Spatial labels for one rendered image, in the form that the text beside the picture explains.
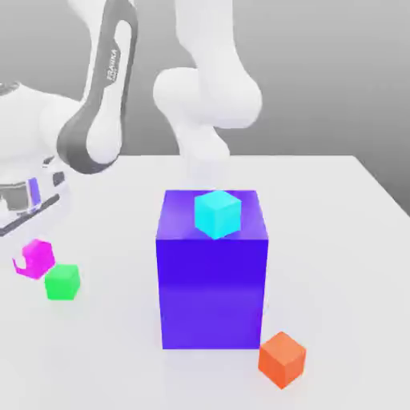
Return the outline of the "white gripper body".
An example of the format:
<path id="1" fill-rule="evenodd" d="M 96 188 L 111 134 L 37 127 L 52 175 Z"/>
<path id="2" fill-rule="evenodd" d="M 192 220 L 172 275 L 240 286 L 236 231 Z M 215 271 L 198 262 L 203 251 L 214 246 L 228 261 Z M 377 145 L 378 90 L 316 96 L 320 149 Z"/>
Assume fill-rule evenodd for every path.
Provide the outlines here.
<path id="1" fill-rule="evenodd" d="M 0 254 L 16 254 L 33 239 L 40 239 L 59 225 L 70 211 L 70 190 L 49 198 L 38 210 L 0 227 Z"/>

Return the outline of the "small magenta cube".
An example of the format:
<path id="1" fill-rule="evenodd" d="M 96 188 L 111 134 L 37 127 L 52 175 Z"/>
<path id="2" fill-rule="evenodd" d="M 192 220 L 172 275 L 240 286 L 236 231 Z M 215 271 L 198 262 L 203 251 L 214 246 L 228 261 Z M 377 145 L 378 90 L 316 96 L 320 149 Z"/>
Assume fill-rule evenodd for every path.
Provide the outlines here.
<path id="1" fill-rule="evenodd" d="M 14 270 L 31 279 L 41 279 L 54 265 L 55 258 L 51 243 L 34 239 L 22 249 L 22 256 L 26 262 L 24 268 L 16 264 L 13 259 Z"/>

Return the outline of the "small green cube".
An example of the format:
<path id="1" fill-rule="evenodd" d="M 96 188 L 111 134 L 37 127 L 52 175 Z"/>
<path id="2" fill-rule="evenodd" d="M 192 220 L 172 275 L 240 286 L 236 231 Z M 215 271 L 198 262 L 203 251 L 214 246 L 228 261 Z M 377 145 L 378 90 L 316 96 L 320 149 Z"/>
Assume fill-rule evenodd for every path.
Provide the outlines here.
<path id="1" fill-rule="evenodd" d="M 46 296 L 50 300 L 73 300 L 81 279 L 75 264 L 55 264 L 45 275 Z"/>

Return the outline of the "small cyan cube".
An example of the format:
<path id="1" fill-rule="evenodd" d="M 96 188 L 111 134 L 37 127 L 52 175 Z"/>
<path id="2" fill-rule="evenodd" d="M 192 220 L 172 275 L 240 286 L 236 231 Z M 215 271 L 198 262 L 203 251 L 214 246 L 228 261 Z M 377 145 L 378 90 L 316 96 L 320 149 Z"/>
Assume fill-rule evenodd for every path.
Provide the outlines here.
<path id="1" fill-rule="evenodd" d="M 241 229 L 242 201 L 226 191 L 211 191 L 195 197 L 195 227 L 212 239 L 221 239 Z"/>

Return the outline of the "small orange cube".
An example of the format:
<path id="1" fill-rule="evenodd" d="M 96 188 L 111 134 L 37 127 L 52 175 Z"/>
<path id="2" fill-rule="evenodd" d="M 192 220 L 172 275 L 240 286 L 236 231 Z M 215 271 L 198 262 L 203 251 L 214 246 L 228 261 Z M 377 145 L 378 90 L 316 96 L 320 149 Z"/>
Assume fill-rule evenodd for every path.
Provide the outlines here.
<path id="1" fill-rule="evenodd" d="M 285 332 L 278 332 L 259 348 L 258 369 L 278 388 L 286 388 L 303 374 L 306 348 Z"/>

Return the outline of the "large blue box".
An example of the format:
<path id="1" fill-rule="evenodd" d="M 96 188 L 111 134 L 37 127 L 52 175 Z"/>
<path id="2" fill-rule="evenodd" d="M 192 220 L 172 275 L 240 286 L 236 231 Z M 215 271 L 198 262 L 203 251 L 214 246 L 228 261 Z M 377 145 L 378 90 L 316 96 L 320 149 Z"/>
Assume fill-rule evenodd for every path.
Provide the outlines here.
<path id="1" fill-rule="evenodd" d="M 165 349 L 260 346 L 269 238 L 255 191 L 233 191 L 241 229 L 213 240 L 195 227 L 199 191 L 167 190 L 155 238 Z"/>

